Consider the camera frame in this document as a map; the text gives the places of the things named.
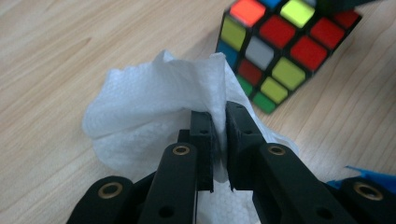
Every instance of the table surface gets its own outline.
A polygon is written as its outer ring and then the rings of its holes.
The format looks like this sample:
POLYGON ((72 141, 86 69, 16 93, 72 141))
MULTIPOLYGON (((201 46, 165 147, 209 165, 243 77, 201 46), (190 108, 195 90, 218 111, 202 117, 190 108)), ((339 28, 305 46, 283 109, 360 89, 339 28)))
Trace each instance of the table surface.
MULTIPOLYGON (((0 223, 65 223, 96 180, 116 175, 81 130, 106 71, 214 52, 232 1, 0 2, 0 223)), ((322 181, 396 175, 396 1, 359 7, 363 19, 271 116, 322 181)))

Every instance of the white tissue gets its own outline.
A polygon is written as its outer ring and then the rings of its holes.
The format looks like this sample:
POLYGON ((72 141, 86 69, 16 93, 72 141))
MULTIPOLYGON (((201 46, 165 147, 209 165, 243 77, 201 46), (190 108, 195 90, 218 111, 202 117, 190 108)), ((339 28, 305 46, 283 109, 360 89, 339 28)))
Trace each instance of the white tissue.
MULTIPOLYGON (((220 143, 220 151, 215 152, 214 177, 224 182, 228 179, 225 168, 226 101, 244 105, 267 142, 280 143, 297 152, 293 142, 268 129, 255 116, 221 53, 213 54, 207 60, 192 62, 177 60, 163 51, 152 63, 127 67, 123 71, 110 70, 101 92, 88 106, 82 128, 92 139, 99 160, 136 182, 157 169, 163 150, 177 141, 178 131, 190 128, 191 110, 208 111, 220 143)), ((224 186, 229 187, 227 183, 215 186, 224 189, 224 186)), ((239 193, 242 196, 223 199, 225 195, 217 191, 215 189, 212 194, 200 192, 199 220, 205 223, 241 223, 235 218, 227 222, 216 219, 223 217, 230 206, 235 206, 235 199, 243 199, 249 204, 243 206, 241 203, 243 207, 235 210, 239 212, 234 214, 236 217, 251 214, 248 211, 252 206, 250 192, 232 193, 228 190, 228 194, 239 193), (219 200, 221 203, 214 207, 214 202, 219 200)), ((253 219, 257 219, 255 212, 253 214, 253 219)))

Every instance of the screw hole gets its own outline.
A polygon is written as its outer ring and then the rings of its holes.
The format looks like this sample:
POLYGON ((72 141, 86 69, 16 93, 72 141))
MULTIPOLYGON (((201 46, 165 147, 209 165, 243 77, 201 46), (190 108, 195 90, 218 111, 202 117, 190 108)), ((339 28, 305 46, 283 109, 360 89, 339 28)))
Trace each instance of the screw hole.
POLYGON ((286 153, 285 149, 281 147, 268 147, 268 151, 277 156, 282 156, 286 153))
POLYGON ((359 193, 360 196, 372 201, 381 201, 382 199, 384 199, 384 196, 378 189, 375 189, 370 185, 361 182, 355 183, 353 189, 357 193, 359 193))
POLYGON ((158 211, 158 214, 160 215, 160 217, 172 217, 173 214, 175 213, 174 211, 175 209, 171 206, 164 206, 160 209, 160 211, 158 211))
POLYGON ((178 156, 184 156, 186 154, 189 154, 190 148, 189 147, 178 146, 178 147, 174 147, 174 149, 172 151, 173 151, 174 154, 176 154, 178 156))
POLYGON ((111 182, 99 188, 98 195, 102 199, 111 199, 118 196, 122 192, 122 184, 111 182))
POLYGON ((320 207, 317 209, 317 215, 327 220, 332 219, 332 212, 324 207, 320 207))

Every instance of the blue object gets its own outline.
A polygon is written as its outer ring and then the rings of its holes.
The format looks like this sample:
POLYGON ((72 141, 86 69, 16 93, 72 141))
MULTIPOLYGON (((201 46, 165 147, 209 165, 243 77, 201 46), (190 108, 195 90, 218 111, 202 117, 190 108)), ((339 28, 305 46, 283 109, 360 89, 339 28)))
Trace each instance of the blue object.
MULTIPOLYGON (((346 166, 346 168, 361 172, 361 177, 374 181, 375 183, 387 189, 389 192, 396 194, 396 175, 384 175, 369 170, 359 169, 352 166, 346 166)), ((340 189, 342 182, 343 182, 342 180, 332 180, 327 182, 327 184, 335 189, 340 189)))
POLYGON ((225 54, 225 59, 227 60, 228 65, 230 65, 231 68, 234 68, 236 58, 238 57, 238 52, 236 52, 233 48, 231 48, 229 45, 221 40, 219 41, 218 49, 216 50, 216 52, 221 52, 225 54))
POLYGON ((277 4, 280 3, 281 0, 260 0, 261 3, 265 4, 266 6, 270 7, 271 9, 276 7, 277 4))

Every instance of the brass ring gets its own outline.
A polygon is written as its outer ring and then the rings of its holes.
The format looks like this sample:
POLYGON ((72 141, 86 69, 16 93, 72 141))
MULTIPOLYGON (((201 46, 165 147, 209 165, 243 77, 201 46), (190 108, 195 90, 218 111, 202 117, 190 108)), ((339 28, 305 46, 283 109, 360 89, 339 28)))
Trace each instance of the brass ring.
POLYGON ((175 155, 184 156, 186 154, 189 154, 190 148, 184 147, 184 146, 177 146, 177 147, 174 147, 174 149, 172 151, 175 155))
POLYGON ((114 198, 117 195, 119 195, 121 192, 122 192, 122 184, 120 184, 119 182, 111 182, 111 183, 107 183, 107 184, 103 185, 101 188, 99 188, 98 195, 102 199, 111 199, 111 198, 114 198), (113 187, 113 186, 116 187, 116 190, 114 192, 110 192, 110 193, 105 192, 106 188, 113 187))
POLYGON ((359 193, 360 196, 372 201, 381 201, 384 199, 384 195, 382 195, 378 189, 361 182, 356 182, 353 189, 359 193))
POLYGON ((286 154, 286 150, 281 147, 268 147, 268 151, 277 156, 283 156, 286 154))

